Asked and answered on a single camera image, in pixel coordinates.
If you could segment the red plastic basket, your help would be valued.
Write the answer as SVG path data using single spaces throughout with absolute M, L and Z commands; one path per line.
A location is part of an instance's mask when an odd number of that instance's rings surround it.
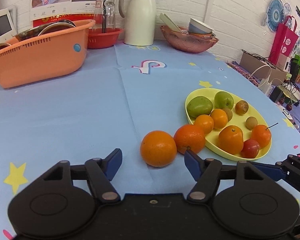
M 102 29 L 90 29 L 88 35 L 88 49 L 103 49 L 112 47 L 123 32 L 121 28 L 107 28 L 103 33 Z

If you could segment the orange plastic basket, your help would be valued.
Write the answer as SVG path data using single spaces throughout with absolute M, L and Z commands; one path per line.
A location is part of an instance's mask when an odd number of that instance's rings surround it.
M 12 38 L 0 50 L 0 85 L 12 88 L 65 76 L 77 71 L 87 55 L 89 29 L 94 20 L 75 21 L 74 28 L 23 41 Z

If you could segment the brown longan fruit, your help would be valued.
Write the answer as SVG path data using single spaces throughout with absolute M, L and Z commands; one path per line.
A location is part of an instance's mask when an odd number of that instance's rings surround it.
M 232 110 L 229 108 L 223 108 L 222 110 L 227 114 L 228 122 L 229 122 L 233 117 Z

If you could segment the blue white ceramic bowl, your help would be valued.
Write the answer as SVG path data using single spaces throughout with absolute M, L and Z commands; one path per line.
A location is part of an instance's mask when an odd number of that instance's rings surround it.
M 214 29 L 206 23 L 203 23 L 195 18 L 190 18 L 188 31 L 195 34 L 210 34 L 214 31 Z

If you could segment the white phone charger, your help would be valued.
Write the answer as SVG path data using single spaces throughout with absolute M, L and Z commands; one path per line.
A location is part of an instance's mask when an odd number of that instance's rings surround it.
M 262 79 L 258 85 L 258 89 L 266 96 L 270 95 L 272 88 L 272 83 L 270 83 L 267 79 Z

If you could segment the blue round paper fan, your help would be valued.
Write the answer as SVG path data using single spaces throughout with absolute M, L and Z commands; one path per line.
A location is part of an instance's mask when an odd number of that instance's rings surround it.
M 275 33 L 284 19 L 285 14 L 282 1 L 271 0 L 262 20 L 262 26 L 267 26 L 271 32 Z

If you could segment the white thermos jug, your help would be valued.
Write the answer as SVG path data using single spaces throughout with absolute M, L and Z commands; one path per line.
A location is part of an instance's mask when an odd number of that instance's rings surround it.
M 119 13 L 125 19 L 125 44 L 141 47 L 153 44 L 157 16 L 155 0 L 119 0 Z

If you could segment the yellow oval plate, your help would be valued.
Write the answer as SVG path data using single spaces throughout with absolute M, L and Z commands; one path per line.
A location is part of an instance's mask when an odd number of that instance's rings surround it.
M 214 97 L 217 92 L 222 92 L 223 90 L 217 89 L 217 88 L 200 88 L 197 90 L 192 91 L 187 98 L 185 99 L 185 113 L 189 124 L 193 124 L 195 121 L 195 118 L 191 117 L 187 111 L 187 106 L 190 103 L 190 101 L 198 96 L 204 96 L 208 98 L 212 104 L 213 109 L 215 109 L 215 103 L 214 103 Z M 238 115 L 235 111 L 235 108 L 233 107 L 232 111 L 232 119 L 227 123 L 227 126 L 237 126 L 242 130 L 243 133 L 243 140 L 250 139 L 252 131 L 247 129 L 245 126 L 245 121 L 248 117 L 252 116 L 255 117 L 258 121 L 259 125 L 265 125 L 268 127 L 268 124 L 266 123 L 263 116 L 250 104 L 249 109 L 245 115 Z M 230 154 L 228 152 L 225 152 L 224 150 L 220 149 L 218 147 L 218 135 L 221 132 L 221 129 L 213 129 L 208 135 L 205 136 L 206 138 L 206 147 L 209 148 L 212 152 L 215 154 L 233 161 L 241 161 L 241 160 L 247 160 L 247 161 L 255 161 L 257 159 L 261 159 L 264 156 L 266 156 L 271 149 L 272 139 L 270 140 L 269 144 L 260 149 L 258 155 L 255 158 L 242 158 L 240 154 Z

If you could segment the white appliance with screen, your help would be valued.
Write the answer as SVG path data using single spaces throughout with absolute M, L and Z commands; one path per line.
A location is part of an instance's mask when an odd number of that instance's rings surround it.
M 12 6 L 10 9 L 5 8 L 0 10 L 0 43 L 5 43 L 12 37 L 17 35 L 15 27 L 16 8 Z

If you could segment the large back orange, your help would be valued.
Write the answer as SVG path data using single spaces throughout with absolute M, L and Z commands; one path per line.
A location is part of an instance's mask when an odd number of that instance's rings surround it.
M 170 134 L 164 131 L 151 131 L 141 142 L 140 154 L 146 164 L 164 167 L 175 160 L 177 147 Z

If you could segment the orange with stem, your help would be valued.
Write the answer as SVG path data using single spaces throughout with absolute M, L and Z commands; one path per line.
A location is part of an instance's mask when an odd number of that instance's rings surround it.
M 258 142 L 260 148 L 265 148 L 271 142 L 271 131 L 272 126 L 257 125 L 251 132 L 250 139 Z

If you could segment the pink gift bag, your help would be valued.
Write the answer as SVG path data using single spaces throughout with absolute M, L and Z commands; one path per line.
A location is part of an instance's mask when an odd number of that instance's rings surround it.
M 296 34 L 297 20 L 294 16 L 287 16 L 283 23 L 278 25 L 274 42 L 269 55 L 269 62 L 276 65 L 282 54 L 289 57 L 299 38 Z

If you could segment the brownish plum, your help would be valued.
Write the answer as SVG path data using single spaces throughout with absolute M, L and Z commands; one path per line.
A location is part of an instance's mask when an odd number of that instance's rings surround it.
M 249 110 L 249 104 L 245 100 L 240 100 L 235 105 L 235 111 L 238 115 L 245 115 Z

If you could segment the cardboard box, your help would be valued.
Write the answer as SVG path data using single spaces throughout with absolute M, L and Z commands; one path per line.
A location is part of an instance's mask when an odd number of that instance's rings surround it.
M 251 54 L 243 51 L 239 65 L 249 72 L 256 79 L 269 78 L 272 85 L 281 85 L 286 79 L 287 73 L 277 68 L 258 54 Z

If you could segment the round orange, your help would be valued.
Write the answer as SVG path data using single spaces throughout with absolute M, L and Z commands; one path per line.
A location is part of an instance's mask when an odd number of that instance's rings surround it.
M 227 153 L 239 154 L 244 146 L 242 130 L 234 125 L 226 126 L 218 135 L 217 145 Z

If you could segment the clear glass pitcher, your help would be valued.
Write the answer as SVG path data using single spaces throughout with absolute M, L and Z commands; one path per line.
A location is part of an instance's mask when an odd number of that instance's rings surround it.
M 115 31 L 115 0 L 96 0 L 93 33 Z

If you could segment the small longan on plate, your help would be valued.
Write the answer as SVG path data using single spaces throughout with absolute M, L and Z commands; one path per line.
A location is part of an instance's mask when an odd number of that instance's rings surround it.
M 245 126 L 250 131 L 252 131 L 257 125 L 258 125 L 258 120 L 253 116 L 248 117 L 247 120 L 245 121 Z

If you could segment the large green mango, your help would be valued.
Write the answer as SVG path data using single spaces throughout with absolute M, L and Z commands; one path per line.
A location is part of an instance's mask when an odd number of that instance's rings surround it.
M 207 97 L 197 96 L 187 104 L 187 112 L 190 117 L 197 118 L 200 115 L 210 115 L 213 104 Z

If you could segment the pink glass bowl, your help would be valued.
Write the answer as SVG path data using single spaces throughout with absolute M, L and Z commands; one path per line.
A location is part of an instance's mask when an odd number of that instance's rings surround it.
M 168 26 L 160 26 L 160 30 L 166 41 L 175 49 L 192 54 L 199 54 L 212 48 L 219 39 L 215 34 L 207 37 L 192 35 L 183 29 L 184 32 L 179 33 L 171 30 Z

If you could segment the small orange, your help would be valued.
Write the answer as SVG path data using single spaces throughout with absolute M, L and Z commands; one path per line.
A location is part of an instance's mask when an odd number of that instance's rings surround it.
M 211 116 L 203 114 L 195 119 L 194 125 L 200 127 L 204 134 L 207 135 L 214 129 L 214 120 Z
M 222 109 L 214 109 L 210 116 L 214 122 L 214 129 L 223 129 L 228 123 L 228 115 Z

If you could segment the dark orange tangerine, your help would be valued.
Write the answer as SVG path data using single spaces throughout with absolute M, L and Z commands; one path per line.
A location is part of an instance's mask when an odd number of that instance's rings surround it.
M 191 124 L 181 126 L 175 132 L 173 139 L 177 146 L 177 151 L 181 154 L 185 154 L 188 150 L 198 154 L 205 147 L 206 143 L 203 129 Z

